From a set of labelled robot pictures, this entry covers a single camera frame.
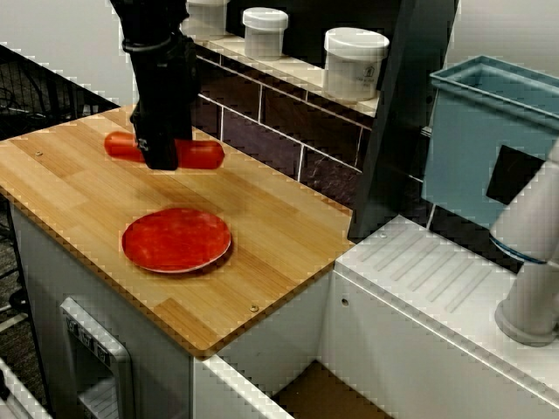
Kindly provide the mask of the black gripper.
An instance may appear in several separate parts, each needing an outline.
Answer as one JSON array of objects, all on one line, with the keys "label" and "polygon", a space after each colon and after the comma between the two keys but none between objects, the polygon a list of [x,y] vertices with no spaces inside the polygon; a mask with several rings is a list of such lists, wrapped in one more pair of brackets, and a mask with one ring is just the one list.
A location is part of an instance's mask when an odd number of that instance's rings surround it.
[{"label": "black gripper", "polygon": [[175,139],[193,139],[190,105],[198,96],[196,44],[175,32],[159,44],[134,44],[126,38],[122,47],[131,58],[139,94],[130,117],[136,147],[150,169],[174,171]]}]

